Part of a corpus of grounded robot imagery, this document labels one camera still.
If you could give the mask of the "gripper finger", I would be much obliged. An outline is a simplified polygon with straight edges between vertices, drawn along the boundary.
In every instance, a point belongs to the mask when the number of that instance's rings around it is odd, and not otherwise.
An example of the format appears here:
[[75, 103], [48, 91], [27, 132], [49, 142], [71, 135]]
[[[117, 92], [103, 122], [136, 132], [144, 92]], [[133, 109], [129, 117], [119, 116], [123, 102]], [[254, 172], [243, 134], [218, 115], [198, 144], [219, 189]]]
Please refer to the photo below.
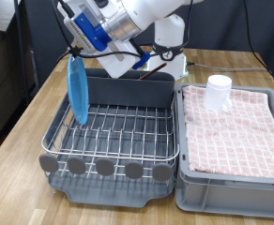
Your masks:
[[73, 55], [73, 57], [77, 57], [80, 55], [82, 51], [81, 47], [69, 47], [68, 52]]

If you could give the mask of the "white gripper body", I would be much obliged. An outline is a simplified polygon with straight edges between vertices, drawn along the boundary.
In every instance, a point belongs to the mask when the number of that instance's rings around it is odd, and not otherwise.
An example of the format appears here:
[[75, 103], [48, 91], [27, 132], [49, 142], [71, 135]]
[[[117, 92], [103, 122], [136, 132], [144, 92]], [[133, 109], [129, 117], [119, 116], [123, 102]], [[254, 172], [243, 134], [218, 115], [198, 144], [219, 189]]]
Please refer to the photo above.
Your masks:
[[136, 49], [129, 41], [111, 41], [103, 52], [96, 52], [101, 65], [112, 78], [119, 78], [131, 68], [143, 66], [150, 58], [149, 52]]

